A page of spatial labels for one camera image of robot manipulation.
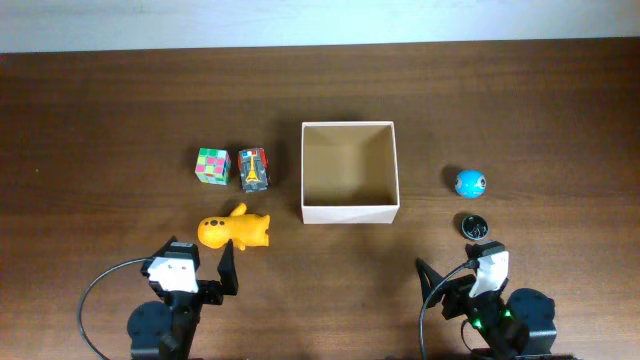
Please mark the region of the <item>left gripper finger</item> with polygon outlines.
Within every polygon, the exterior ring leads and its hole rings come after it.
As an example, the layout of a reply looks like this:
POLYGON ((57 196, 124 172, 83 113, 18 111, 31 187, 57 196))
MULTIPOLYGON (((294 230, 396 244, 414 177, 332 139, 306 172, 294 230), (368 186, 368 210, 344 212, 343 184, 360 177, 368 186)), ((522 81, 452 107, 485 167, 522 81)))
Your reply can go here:
POLYGON ((158 256, 164 258, 186 259, 200 264, 198 246, 194 243, 180 242, 175 236, 158 250, 158 256))
POLYGON ((220 276, 221 292, 224 295, 235 296, 239 290, 238 278, 234 262, 234 245, 229 240, 217 267, 220 276))

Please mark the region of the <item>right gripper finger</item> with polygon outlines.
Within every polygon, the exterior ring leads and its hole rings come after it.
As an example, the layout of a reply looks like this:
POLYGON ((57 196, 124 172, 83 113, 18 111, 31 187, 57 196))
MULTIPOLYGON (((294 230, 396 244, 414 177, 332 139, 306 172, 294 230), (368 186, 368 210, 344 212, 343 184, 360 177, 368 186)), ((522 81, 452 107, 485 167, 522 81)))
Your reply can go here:
POLYGON ((422 300, 429 299, 429 304, 439 303, 447 288, 447 280, 421 258, 416 259, 415 266, 420 280, 422 300))
POLYGON ((475 244, 467 244, 465 246, 465 252, 469 258, 481 258, 485 256, 491 256, 496 253, 503 252, 505 246, 498 241, 490 240, 486 242, 478 242, 475 244))

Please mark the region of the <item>multicoloured puzzle cube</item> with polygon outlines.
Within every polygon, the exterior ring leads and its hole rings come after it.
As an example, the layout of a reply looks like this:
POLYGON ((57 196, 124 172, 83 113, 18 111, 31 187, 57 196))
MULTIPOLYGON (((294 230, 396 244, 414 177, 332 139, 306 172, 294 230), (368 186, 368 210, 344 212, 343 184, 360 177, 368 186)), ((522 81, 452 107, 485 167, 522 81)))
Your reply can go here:
POLYGON ((224 185, 229 183, 231 159, 223 149, 200 148, 194 173, 203 183, 224 185))

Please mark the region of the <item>red grey toy truck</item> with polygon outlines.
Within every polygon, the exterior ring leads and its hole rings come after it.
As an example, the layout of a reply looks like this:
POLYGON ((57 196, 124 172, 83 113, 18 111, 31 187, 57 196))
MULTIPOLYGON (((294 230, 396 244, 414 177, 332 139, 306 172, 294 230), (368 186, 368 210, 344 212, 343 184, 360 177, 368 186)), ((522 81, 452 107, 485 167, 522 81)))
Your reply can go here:
POLYGON ((238 167, 244 192, 260 192, 269 188, 268 159, 263 148, 241 150, 238 153, 238 167))

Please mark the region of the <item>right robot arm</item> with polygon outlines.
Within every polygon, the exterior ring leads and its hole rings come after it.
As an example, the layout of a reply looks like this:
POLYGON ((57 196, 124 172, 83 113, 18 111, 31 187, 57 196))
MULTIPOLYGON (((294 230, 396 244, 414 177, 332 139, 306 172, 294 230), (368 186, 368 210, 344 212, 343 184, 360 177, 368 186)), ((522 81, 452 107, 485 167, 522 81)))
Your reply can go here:
POLYGON ((462 316, 487 344, 470 351, 474 359, 552 359, 554 300, 530 288, 502 298, 510 258, 504 244, 484 241, 468 244, 465 251, 467 260, 445 276, 416 260, 423 300, 419 321, 440 304, 444 319, 462 316))

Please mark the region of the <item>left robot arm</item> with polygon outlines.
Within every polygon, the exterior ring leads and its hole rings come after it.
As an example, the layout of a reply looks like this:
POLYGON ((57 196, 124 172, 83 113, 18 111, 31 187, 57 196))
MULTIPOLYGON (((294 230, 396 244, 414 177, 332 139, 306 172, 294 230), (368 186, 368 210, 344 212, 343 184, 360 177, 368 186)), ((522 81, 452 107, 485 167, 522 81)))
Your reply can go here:
POLYGON ((129 317, 133 359, 188 359, 202 307, 219 306, 238 293, 231 241, 218 264, 218 280, 198 280, 199 266, 198 246, 175 237, 143 261, 141 274, 159 299, 138 306, 129 317))

